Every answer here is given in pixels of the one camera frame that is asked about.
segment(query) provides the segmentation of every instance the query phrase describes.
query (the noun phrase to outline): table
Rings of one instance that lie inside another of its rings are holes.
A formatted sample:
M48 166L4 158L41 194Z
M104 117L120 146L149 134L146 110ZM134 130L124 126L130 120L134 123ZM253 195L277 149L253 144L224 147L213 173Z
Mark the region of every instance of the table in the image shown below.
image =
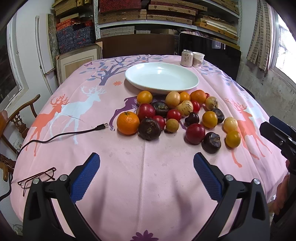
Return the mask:
M45 104L24 144L31 138L47 140L61 132L87 130L102 123L110 128L46 144L32 143L24 149L15 166L10 196L17 216L22 220L28 195L27 191L22 196L17 181L51 167L57 169L54 177L69 174L92 152L99 154L101 166L76 205L103 241L191 241L217 205L193 168L197 152L237 180L260 179L269 200L287 170L279 149L260 136L258 128L268 115L241 86L206 61L200 69L188 68L200 80L190 92L202 89L217 97L225 117L238 120L244 139L238 148L229 150L222 141L217 154L207 154L201 145L183 140L183 126L177 133L162 133L154 141L144 141L137 134L123 136L116 130L118 115L136 110L140 92L125 80L127 68L143 62L179 65L180 58L126 56L93 61L77 69ZM221 125L214 132L224 140ZM61 225L71 233L55 207ZM238 207L239 201L222 233L230 229Z

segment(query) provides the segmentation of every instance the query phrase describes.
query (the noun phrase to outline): red fruit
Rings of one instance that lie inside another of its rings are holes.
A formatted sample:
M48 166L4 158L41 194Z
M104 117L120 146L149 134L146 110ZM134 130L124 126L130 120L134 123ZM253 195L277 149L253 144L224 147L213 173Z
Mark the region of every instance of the red fruit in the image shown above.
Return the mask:
M200 104L196 100L192 100L191 103L193 104L193 112L198 113L200 111Z
M180 111L178 110L175 110L175 109L172 109L172 110L169 110L168 113L167 113L167 119L175 119L177 121L180 121L181 120L181 113Z
M200 124L190 125L185 133L186 139L192 144L200 144L205 138L205 128Z
M165 128L165 119L162 116L156 115L156 116L153 116L152 119L158 122L162 130Z
M155 109L152 105L144 103L138 107L136 115L140 121L145 118L152 118L155 116Z

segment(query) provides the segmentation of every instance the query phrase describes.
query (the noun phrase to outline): eyeglasses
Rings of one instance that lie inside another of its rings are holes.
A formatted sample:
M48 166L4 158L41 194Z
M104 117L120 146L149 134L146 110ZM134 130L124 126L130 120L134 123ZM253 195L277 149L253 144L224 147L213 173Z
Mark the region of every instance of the eyeglasses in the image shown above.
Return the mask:
M28 177L24 180L21 180L18 183L18 185L21 186L22 189L24 189L23 193L22 193L22 196L24 197L25 196L25 190L30 188L31 185L32 185L32 181L35 179L35 178L40 178L40 180L42 182L47 182L48 180L55 180L55 178L53 177L54 176L54 172L56 171L57 169L55 167L52 167L51 169L48 169L47 171L45 172L40 172L38 174L35 174L31 177Z

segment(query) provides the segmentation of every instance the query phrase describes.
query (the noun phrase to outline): framed picture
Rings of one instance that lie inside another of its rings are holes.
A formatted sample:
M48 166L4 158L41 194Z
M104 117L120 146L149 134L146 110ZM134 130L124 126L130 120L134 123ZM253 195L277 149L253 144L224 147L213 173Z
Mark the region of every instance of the framed picture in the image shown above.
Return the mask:
M102 58L102 48L92 44L57 57L57 77L59 86L81 65Z

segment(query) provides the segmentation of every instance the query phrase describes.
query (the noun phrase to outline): white oval plate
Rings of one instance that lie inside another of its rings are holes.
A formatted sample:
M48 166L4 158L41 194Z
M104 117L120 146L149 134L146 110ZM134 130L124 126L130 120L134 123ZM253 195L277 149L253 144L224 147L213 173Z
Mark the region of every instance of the white oval plate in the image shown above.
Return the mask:
M138 89L156 94L187 91L199 83L190 70L168 63L136 64L127 69L126 79Z

